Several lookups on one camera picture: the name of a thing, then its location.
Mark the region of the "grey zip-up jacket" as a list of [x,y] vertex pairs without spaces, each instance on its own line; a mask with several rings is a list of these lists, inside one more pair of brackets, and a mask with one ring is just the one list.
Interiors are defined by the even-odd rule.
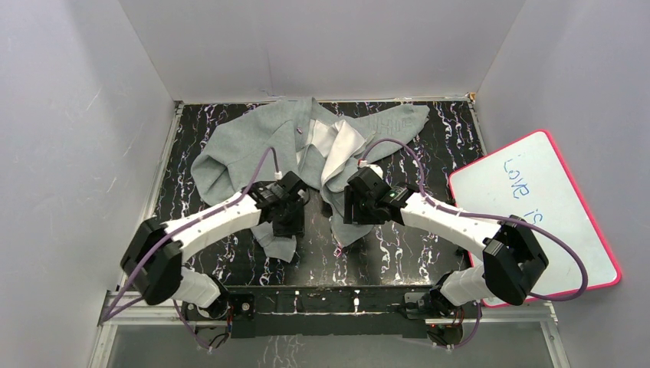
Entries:
[[372,147],[368,163],[391,156],[422,131],[429,111],[408,103],[355,118],[339,117],[313,98],[266,104],[215,128],[192,163],[192,179],[202,201],[217,205],[249,183],[272,146],[280,169],[298,174],[331,206],[331,230],[343,248],[373,230],[343,221],[343,189],[363,152]]

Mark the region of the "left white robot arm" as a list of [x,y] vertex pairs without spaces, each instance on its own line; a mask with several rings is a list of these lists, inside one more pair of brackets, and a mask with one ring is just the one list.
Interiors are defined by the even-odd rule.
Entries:
[[215,277],[192,271],[185,263],[204,248],[258,225],[272,235],[291,238],[304,232],[307,184],[294,172],[274,181],[253,182],[225,201],[185,218],[140,223],[120,267],[148,305],[168,299],[192,304],[211,319],[231,307],[231,297]]

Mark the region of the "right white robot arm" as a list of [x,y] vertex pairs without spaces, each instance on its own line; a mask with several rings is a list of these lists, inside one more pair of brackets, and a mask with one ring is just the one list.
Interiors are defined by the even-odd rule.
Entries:
[[407,314],[452,317],[466,303],[497,298],[520,306],[549,264],[526,226],[512,215],[506,220],[469,218],[463,211],[423,196],[413,185],[390,186],[375,170],[363,167],[344,189],[346,224],[395,222],[418,228],[473,254],[478,264],[444,274],[421,297],[405,297]]

